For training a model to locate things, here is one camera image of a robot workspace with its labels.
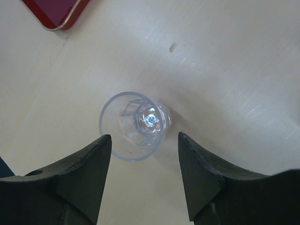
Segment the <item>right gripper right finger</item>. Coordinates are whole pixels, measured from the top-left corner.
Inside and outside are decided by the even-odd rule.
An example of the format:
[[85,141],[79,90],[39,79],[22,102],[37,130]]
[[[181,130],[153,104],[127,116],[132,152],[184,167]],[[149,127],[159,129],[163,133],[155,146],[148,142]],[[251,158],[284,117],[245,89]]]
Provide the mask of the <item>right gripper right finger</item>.
[[297,225],[300,172],[264,175],[209,152],[187,134],[178,135],[187,211],[196,225]]

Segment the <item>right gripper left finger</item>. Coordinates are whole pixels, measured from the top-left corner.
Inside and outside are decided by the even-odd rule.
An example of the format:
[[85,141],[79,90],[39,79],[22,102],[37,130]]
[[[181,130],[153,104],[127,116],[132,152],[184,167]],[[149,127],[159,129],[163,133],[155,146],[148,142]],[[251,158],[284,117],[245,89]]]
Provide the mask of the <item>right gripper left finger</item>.
[[104,135],[83,149],[24,176],[0,163],[3,225],[95,225],[112,152]]

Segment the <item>clear glass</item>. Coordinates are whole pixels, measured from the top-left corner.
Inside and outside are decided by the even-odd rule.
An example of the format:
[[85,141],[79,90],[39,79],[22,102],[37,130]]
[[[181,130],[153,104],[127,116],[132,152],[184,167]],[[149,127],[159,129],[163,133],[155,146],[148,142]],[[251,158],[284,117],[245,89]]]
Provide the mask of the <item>clear glass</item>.
[[128,162],[152,156],[171,124],[169,108],[133,91],[111,97],[99,117],[100,134],[112,137],[112,154]]

